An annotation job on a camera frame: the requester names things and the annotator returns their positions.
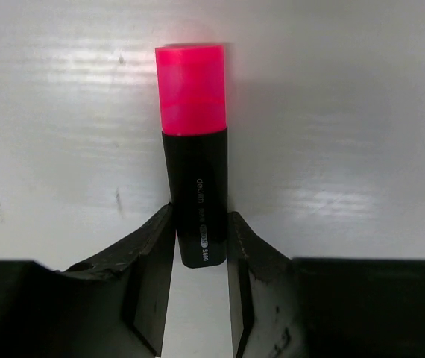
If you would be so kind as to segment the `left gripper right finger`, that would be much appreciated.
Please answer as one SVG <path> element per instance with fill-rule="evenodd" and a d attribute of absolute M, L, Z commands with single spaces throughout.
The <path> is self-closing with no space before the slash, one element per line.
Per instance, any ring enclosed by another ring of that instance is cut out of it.
<path fill-rule="evenodd" d="M 291 261 L 228 214 L 227 273 L 234 357 L 295 355 Z"/>

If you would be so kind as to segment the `pink cap black highlighter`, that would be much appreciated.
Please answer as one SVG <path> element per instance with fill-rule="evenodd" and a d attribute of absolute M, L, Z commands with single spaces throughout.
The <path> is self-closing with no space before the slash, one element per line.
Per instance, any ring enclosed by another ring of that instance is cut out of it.
<path fill-rule="evenodd" d="M 222 44 L 156 48 L 163 148 L 183 264 L 226 259 L 227 110 Z"/>

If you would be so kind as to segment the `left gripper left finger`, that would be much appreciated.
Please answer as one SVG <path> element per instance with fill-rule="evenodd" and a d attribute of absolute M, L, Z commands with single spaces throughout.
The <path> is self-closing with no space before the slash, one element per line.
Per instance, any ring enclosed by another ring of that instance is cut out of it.
<path fill-rule="evenodd" d="M 158 357 L 163 349 L 174 256 L 172 207 L 63 272 L 88 357 Z"/>

